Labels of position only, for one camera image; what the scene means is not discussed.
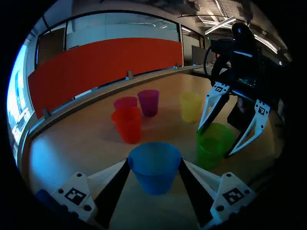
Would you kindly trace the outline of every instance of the yellow plastic cup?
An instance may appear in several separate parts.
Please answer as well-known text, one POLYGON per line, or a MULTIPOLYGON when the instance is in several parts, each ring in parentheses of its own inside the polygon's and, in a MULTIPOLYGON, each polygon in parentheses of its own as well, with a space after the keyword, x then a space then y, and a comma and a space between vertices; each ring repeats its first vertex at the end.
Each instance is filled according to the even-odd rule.
POLYGON ((187 92, 180 95, 181 115, 185 122, 192 123, 197 120, 201 101, 201 97, 195 93, 187 92))

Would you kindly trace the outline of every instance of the glass partition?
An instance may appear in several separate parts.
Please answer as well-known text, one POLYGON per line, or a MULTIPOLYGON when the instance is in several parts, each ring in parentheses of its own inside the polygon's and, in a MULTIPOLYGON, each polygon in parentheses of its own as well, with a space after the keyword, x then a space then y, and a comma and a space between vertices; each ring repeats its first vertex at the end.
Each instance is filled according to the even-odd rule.
POLYGON ((134 13, 101 13, 68 22, 66 48, 116 38, 160 38, 179 41, 177 25, 134 13))

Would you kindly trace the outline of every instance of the plastic cup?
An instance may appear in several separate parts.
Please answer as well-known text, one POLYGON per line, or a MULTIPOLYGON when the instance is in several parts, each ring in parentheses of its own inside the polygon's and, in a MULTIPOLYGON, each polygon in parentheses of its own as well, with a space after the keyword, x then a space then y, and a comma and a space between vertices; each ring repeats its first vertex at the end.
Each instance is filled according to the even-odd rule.
POLYGON ((211 123, 196 134, 197 164, 203 169, 215 167, 234 143, 232 131, 224 125, 211 123))
POLYGON ((201 97, 195 93, 182 93, 180 95, 181 116, 185 122, 195 122, 198 118, 201 97))
POLYGON ((120 99, 114 102, 115 109, 126 108, 126 107, 137 107, 137 98, 136 97, 121 97, 120 99))
POLYGON ((158 112, 159 91, 143 90, 137 94, 145 117, 153 117, 158 112))
POLYGON ((128 164, 145 192, 150 195, 166 193, 172 186, 181 161, 174 146, 151 142, 134 148, 128 164))
POLYGON ((126 143, 135 144, 141 139, 141 110, 139 108, 120 108, 112 114, 111 119, 126 143))

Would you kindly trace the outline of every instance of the orange plastic cup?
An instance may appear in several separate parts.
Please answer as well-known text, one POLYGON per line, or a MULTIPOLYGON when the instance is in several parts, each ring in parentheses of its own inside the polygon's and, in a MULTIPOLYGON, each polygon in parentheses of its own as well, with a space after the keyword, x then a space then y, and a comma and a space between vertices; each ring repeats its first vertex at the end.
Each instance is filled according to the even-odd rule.
POLYGON ((120 108, 112 114, 111 119, 124 142, 135 144, 141 139, 141 110, 139 108, 120 108))

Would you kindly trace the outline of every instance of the green plastic cup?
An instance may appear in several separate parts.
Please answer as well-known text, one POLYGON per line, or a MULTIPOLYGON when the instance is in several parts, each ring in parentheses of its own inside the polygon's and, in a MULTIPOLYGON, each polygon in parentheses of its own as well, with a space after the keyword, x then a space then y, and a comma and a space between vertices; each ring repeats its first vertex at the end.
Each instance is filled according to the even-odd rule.
POLYGON ((232 131, 224 125, 211 123, 197 131, 197 164, 203 169, 215 167, 234 143, 232 131))

